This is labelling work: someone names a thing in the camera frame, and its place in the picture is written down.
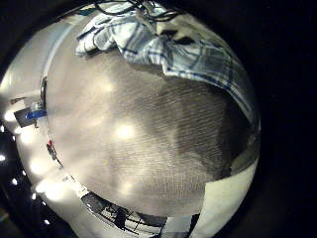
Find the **cloth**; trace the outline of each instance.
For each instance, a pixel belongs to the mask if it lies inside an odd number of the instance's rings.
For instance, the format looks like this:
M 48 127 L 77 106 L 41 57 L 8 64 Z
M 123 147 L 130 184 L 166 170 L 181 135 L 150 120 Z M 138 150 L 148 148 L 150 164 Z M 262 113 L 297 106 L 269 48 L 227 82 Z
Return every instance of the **cloth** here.
M 121 11 L 127 6 L 129 3 L 118 4 L 107 11 Z M 156 7 L 155 11 L 161 13 L 163 8 Z M 130 63 L 158 64 L 166 76 L 204 81 L 226 90 L 248 120 L 253 125 L 258 123 L 248 75 L 232 51 L 219 44 L 220 38 L 215 33 L 208 39 L 201 37 L 194 43 L 182 45 L 169 35 L 156 34 L 156 28 L 156 22 L 145 24 L 145 19 L 136 11 L 115 17 L 99 14 L 78 36 L 75 53 L 85 57 L 96 50 L 107 52 L 117 47 Z

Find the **ceiling light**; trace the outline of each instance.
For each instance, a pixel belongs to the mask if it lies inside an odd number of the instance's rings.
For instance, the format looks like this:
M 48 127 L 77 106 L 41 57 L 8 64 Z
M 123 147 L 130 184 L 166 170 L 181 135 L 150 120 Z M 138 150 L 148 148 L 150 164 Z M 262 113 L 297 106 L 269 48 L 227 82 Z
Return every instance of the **ceiling light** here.
M 36 194 L 36 193 L 32 193 L 31 199 L 32 199 L 32 200 L 37 199 L 37 194 Z
M 16 178 L 13 178 L 13 179 L 11 180 L 11 184 L 13 184 L 13 185 L 18 185 L 17 179 L 16 179 Z
M 50 222 L 49 222 L 48 220 L 44 220 L 44 223 L 45 223 L 46 225 L 50 225 Z

